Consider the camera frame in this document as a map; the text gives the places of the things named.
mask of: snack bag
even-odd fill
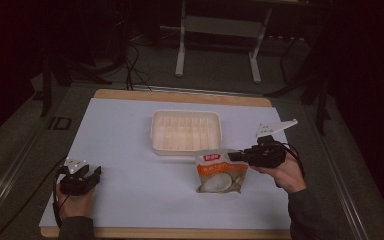
[[[198,175],[201,180],[197,192],[241,192],[248,164],[246,162],[230,161],[227,153],[232,151],[216,149],[202,150],[195,153]]]

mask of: plastic container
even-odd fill
[[[217,149],[220,118],[215,112],[159,110],[152,118],[151,140],[158,155],[191,156],[194,151]]]

